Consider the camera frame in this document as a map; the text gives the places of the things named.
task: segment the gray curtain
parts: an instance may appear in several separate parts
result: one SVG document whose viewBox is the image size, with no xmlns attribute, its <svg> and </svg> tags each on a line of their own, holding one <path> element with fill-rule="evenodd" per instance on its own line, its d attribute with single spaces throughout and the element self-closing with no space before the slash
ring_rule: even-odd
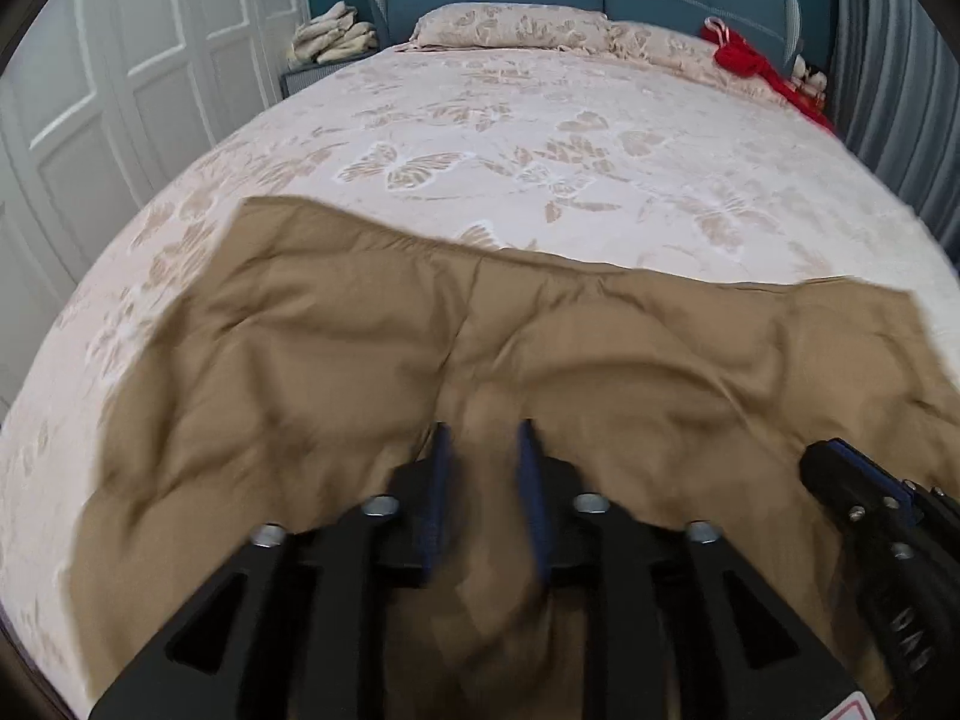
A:
<svg viewBox="0 0 960 720">
<path fill-rule="evenodd" d="M 960 66 L 917 0 L 839 0 L 827 112 L 960 262 Z"/>
</svg>

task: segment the wardrobe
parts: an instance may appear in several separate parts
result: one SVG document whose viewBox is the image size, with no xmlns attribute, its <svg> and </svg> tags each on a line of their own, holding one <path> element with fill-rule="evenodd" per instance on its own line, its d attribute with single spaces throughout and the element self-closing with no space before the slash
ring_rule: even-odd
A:
<svg viewBox="0 0 960 720">
<path fill-rule="evenodd" d="M 116 233 L 280 100 L 307 0 L 50 0 L 0 77 L 0 420 Z"/>
</svg>

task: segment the brown fabric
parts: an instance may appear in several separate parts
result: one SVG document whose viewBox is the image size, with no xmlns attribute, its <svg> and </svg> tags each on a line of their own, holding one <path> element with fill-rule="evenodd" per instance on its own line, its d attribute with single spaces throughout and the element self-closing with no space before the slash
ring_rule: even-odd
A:
<svg viewBox="0 0 960 720">
<path fill-rule="evenodd" d="M 579 717 L 580 599 L 541 597 L 515 490 L 527 416 L 636 517 L 719 523 L 885 693 L 797 460 L 840 436 L 960 490 L 960 397 L 909 296 L 481 252 L 253 199 L 109 415 L 70 576 L 93 694 L 254 526 L 330 522 L 440 419 L 459 538 L 433 586 L 392 607 L 390 716 Z"/>
</svg>

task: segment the red cloth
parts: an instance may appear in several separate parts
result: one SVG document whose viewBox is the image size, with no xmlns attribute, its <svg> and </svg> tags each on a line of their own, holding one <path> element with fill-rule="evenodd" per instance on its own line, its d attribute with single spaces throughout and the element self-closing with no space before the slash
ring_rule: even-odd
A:
<svg viewBox="0 0 960 720">
<path fill-rule="evenodd" d="M 820 127 L 824 127 L 824 129 L 827 129 L 829 132 L 833 132 L 833 124 L 830 123 L 830 119 L 820 113 L 820 111 L 805 105 L 796 90 L 789 86 L 779 76 L 776 70 L 774 70 L 774 66 L 770 64 L 770 60 L 747 43 L 742 35 L 734 32 L 732 29 L 728 31 L 730 32 L 730 42 L 728 42 L 726 46 L 721 46 L 717 49 L 713 55 L 713 61 L 724 70 L 730 71 L 735 76 L 740 76 L 741 79 L 760 76 L 770 84 L 771 89 L 786 98 L 791 105 L 810 119 L 810 121 L 817 122 Z M 711 43 L 720 44 L 719 35 L 706 26 L 700 28 L 700 35 Z"/>
</svg>

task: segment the bolt head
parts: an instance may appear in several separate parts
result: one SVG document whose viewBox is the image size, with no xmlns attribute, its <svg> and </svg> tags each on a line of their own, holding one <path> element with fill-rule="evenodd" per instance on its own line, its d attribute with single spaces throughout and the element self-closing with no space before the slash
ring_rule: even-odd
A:
<svg viewBox="0 0 960 720">
<path fill-rule="evenodd" d="M 250 536 L 250 541 L 254 546 L 271 549 L 272 547 L 280 546 L 286 538 L 287 532 L 282 526 L 268 523 L 267 525 L 261 525 L 256 531 L 253 531 Z"/>
<path fill-rule="evenodd" d="M 361 509 L 367 517 L 390 517 L 400 509 L 400 501 L 392 495 L 374 495 L 364 502 Z"/>
<path fill-rule="evenodd" d="M 573 499 L 573 508 L 581 514 L 606 514 L 610 501 L 599 493 L 581 493 Z"/>
<path fill-rule="evenodd" d="M 696 520 L 686 527 L 686 537 L 697 544 L 712 544 L 720 536 L 720 529 L 705 520 Z"/>
<path fill-rule="evenodd" d="M 909 544 L 904 544 L 902 541 L 894 541 L 890 545 L 890 551 L 893 552 L 897 560 L 910 560 L 913 557 L 913 549 Z"/>
</svg>

